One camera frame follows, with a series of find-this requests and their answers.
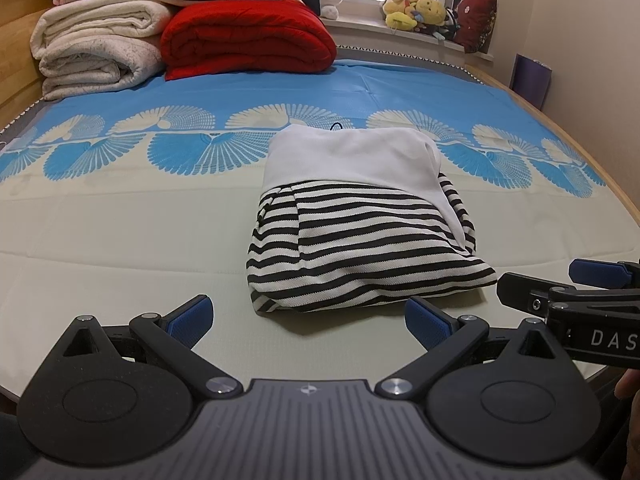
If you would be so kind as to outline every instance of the blue bed sheet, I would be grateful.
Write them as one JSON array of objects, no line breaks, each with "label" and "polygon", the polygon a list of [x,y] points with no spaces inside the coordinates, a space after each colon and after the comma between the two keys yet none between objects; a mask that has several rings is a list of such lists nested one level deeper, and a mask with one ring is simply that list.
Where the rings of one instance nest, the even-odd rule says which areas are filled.
[{"label": "blue bed sheet", "polygon": [[405,125],[430,135],[457,167],[497,189],[532,172],[578,196],[604,182],[506,92],[420,68],[337,61],[317,75],[231,73],[67,98],[0,155],[0,182],[45,157],[49,180],[79,178],[150,136],[148,163],[180,176],[232,171],[264,158],[290,123]]}]

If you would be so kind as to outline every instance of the mattress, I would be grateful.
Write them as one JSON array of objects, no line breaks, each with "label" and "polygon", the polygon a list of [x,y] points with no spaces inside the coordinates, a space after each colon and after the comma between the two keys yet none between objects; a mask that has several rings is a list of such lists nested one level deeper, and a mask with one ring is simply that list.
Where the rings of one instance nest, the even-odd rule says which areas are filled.
[{"label": "mattress", "polygon": [[[638,257],[640,230],[611,190],[501,90],[353,60],[318,75],[157,77],[41,110],[0,154],[0,386],[20,395],[79,314],[125,324],[197,294],[215,321],[194,350],[244,384],[375,383],[421,355],[398,305],[252,307],[245,261],[269,140],[287,124],[336,122],[428,132],[498,274],[566,282],[573,258]],[[495,287],[433,303],[492,326],[524,317]]]}]

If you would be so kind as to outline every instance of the silver bolt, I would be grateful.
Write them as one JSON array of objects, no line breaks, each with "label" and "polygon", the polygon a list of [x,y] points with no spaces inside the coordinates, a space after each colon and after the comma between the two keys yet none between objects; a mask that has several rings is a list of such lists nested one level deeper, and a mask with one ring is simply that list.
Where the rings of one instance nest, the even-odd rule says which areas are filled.
[{"label": "silver bolt", "polygon": [[238,387],[238,381],[233,377],[213,377],[205,384],[207,390],[215,394],[228,394]]},{"label": "silver bolt", "polygon": [[387,379],[382,384],[380,384],[380,387],[386,393],[391,395],[407,394],[414,389],[414,386],[409,381],[398,377]]}]

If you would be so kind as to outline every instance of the wooden headboard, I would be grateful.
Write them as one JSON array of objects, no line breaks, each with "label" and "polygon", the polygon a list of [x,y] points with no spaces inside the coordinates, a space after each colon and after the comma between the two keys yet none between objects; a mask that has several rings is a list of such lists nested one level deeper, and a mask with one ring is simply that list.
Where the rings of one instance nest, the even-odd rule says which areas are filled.
[{"label": "wooden headboard", "polygon": [[[42,76],[37,62],[31,57],[29,40],[40,15],[52,7],[51,2],[52,0],[0,0],[0,129],[42,97]],[[566,131],[480,69],[473,66],[466,68],[484,83],[507,91],[517,104],[580,153],[640,224],[640,210],[609,173]]]},{"label": "wooden headboard", "polygon": [[42,97],[29,40],[52,0],[0,0],[0,129]]}]

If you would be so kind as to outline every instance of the folded red blanket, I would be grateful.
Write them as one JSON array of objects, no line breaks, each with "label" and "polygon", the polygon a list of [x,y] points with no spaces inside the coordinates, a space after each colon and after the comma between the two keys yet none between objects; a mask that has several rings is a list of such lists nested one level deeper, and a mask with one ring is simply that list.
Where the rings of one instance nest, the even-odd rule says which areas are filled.
[{"label": "folded red blanket", "polygon": [[219,0],[178,12],[162,34],[166,79],[235,70],[314,73],[335,59],[320,19],[297,0]]}]

